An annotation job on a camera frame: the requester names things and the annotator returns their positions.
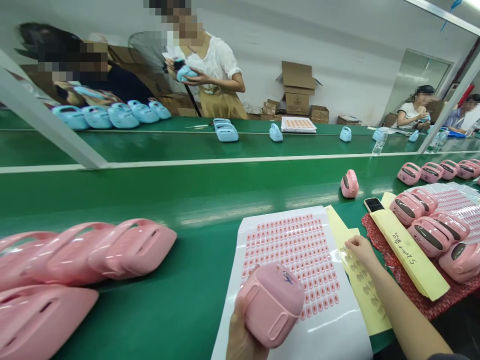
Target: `yellow paper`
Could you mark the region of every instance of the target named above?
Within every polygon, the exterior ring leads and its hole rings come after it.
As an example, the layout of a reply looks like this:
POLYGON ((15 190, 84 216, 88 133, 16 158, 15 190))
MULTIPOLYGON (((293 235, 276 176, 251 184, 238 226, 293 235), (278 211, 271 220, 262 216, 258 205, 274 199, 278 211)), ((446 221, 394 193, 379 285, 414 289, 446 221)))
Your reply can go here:
POLYGON ((381 197, 381 204, 383 206, 384 209, 389 209, 390 208, 390 204, 392 203, 392 201, 395 199, 395 197, 397 197, 397 195, 395 195, 394 193, 391 193, 391 192, 384 192, 383 193, 383 196, 381 197))
POLYGON ((367 269, 345 248, 347 240, 360 235, 359 230, 348 229, 331 205, 326 207, 326 212, 343 268, 350 278, 350 285, 360 307, 368 335, 372 336, 391 329, 392 326, 367 269))
POLYGON ((418 291, 432 301, 443 296, 450 289, 449 284, 395 214, 385 209, 370 215, 418 291))

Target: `white wall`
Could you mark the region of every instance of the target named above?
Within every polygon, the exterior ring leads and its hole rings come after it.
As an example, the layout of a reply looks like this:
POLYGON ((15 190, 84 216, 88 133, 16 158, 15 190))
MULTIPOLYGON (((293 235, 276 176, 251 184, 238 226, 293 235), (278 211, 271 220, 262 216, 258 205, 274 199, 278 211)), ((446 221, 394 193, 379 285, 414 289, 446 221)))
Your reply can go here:
MULTIPOLYGON (((148 16, 143 2, 83 0, 79 6, 73 0, 17 0, 12 11, 33 13, 80 37, 100 32, 126 42, 134 32, 160 29, 160 18, 148 16)), ((453 62, 447 88, 475 42, 453 25, 440 33, 442 20, 401 0, 197 0, 193 5, 203 8, 204 27, 233 49, 247 89, 239 95, 242 101, 261 106, 267 98, 279 100, 283 90, 275 79, 281 61, 309 64, 323 84, 310 103, 327 106, 331 123, 338 115, 352 115, 364 125, 378 124, 405 49, 453 62)))

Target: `blue device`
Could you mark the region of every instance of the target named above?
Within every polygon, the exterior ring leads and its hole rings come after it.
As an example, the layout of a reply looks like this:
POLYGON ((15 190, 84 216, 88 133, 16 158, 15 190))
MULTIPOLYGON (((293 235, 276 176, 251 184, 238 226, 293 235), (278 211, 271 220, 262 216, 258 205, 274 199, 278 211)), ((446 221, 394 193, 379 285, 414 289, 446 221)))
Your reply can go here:
POLYGON ((373 133, 372 139, 375 141, 378 141, 381 137, 384 131, 382 130, 381 127, 379 127, 375 132, 373 133))
POLYGON ((277 124, 272 124, 270 127, 270 139, 278 143, 284 139, 284 136, 280 132, 279 126, 277 124))
POLYGON ((340 140, 349 143, 352 140, 352 130, 348 126, 344 126, 340 133, 340 140))
POLYGON ((143 124, 152 124, 160 120, 155 111, 149 108, 147 105, 137 100, 130 100, 128 106, 133 112, 133 116, 143 124))
POLYGON ((79 107, 72 105, 63 105, 54 107, 51 112, 63 120, 63 122, 72 130, 86 130, 89 124, 85 120, 85 115, 79 107))
POLYGON ((415 131, 410 135, 410 137, 408 138, 408 141, 411 142, 411 143, 414 143, 414 142, 416 142, 418 139, 419 139, 419 131, 418 131, 418 130, 415 130, 415 131))
POLYGON ((170 111, 158 101, 151 101, 148 106, 162 120, 170 119, 172 117, 170 111))
POLYGON ((239 139, 239 133, 235 126, 228 122, 214 124, 216 136, 222 143, 232 143, 239 139))
POLYGON ((87 106, 81 112, 85 115, 88 125, 94 129, 110 129, 114 126, 108 111, 101 106, 87 106))
POLYGON ((124 103, 116 102, 108 109, 110 121, 118 129, 132 129, 140 125, 132 109, 124 103))
POLYGON ((96 99, 101 99, 101 100, 105 100, 107 97, 104 96, 104 95, 101 95, 99 94, 98 92, 93 92, 92 90, 86 88, 86 87, 83 87, 83 86, 75 86, 73 88, 73 90, 77 93, 77 94, 80 94, 80 95, 85 95, 85 96, 89 96, 89 97, 92 97, 92 98, 96 98, 96 99))
POLYGON ((188 76, 189 78, 195 78, 198 76, 198 74, 193 71, 187 64, 185 64, 185 60, 183 59, 177 59, 175 60, 175 63, 178 63, 177 65, 175 65, 175 67, 177 68, 181 63, 183 63, 183 66, 181 67, 180 70, 177 71, 176 73, 176 79, 179 81, 179 82, 187 82, 189 81, 187 78, 185 78, 185 76, 188 76))

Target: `black shirt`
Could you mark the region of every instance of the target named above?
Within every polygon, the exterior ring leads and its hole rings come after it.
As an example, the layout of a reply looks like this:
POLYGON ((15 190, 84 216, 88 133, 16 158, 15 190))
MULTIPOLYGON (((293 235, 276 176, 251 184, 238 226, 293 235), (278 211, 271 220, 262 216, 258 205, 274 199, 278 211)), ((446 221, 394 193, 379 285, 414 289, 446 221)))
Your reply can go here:
MULTIPOLYGON (((142 104, 149 104, 149 98, 154 95, 150 89, 132 72, 127 71, 115 63, 109 62, 111 70, 108 72, 107 81, 81 81, 81 84, 93 90, 103 90, 112 93, 122 102, 138 100, 142 104)), ((57 94, 67 99, 68 92, 61 87, 56 87, 57 94)))

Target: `white blouse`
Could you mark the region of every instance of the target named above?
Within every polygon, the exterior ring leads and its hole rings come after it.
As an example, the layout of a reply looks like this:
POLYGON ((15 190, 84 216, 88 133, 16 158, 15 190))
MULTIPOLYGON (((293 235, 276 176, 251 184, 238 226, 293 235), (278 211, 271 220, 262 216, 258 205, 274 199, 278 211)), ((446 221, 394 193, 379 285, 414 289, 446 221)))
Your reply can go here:
MULTIPOLYGON (((210 35, 210 45, 205 58, 202 59, 198 54, 191 53, 185 57, 184 52, 178 46, 178 39, 174 38, 172 31, 168 32, 167 36, 167 53, 164 54, 166 58, 179 58, 185 60, 185 63, 192 68, 202 70, 211 78, 220 80, 232 80, 232 76, 236 73, 241 73, 237 59, 230 46, 228 46, 221 38, 210 35)), ((211 89, 215 85, 203 85, 205 89, 211 89)))

